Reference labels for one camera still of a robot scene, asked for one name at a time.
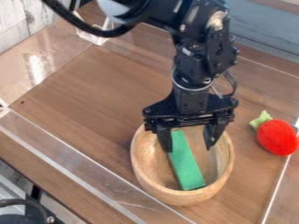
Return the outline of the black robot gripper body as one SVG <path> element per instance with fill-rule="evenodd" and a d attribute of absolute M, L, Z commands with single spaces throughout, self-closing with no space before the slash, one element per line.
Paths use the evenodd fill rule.
<path fill-rule="evenodd" d="M 176 99 L 174 92 L 142 110 L 144 130 L 173 129 L 205 125 L 212 134 L 219 134 L 235 119 L 233 109 L 239 101 L 231 95 L 189 94 Z"/>

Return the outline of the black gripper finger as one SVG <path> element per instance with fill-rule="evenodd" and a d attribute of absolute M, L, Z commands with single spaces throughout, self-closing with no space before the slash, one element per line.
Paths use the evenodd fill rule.
<path fill-rule="evenodd" d="M 202 139 L 204 139 L 207 150 L 209 150 L 211 147 L 219 141 L 227 125 L 228 125 L 228 122 L 225 120 L 219 122 L 204 123 Z"/>
<path fill-rule="evenodd" d="M 157 130 L 157 140 L 165 152 L 173 151 L 173 143 L 172 143 L 172 134 L 170 130 L 165 128 L 160 128 Z"/>

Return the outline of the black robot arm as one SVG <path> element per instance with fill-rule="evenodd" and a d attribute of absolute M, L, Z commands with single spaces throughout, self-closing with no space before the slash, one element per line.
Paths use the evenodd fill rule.
<path fill-rule="evenodd" d="M 176 50 L 172 91 L 144 108 L 144 128 L 157 135 L 166 152 L 173 151 L 170 131 L 188 126 L 204 127 L 205 146 L 213 146 L 239 105 L 232 93 L 220 94 L 213 87 L 220 76 L 232 87 L 237 85 L 229 74 L 239 49 L 229 32 L 225 0 L 97 0 L 105 16 L 117 23 L 106 30 L 78 19 L 57 0 L 41 1 L 76 28 L 97 37 L 118 37 L 140 23 L 169 33 Z"/>

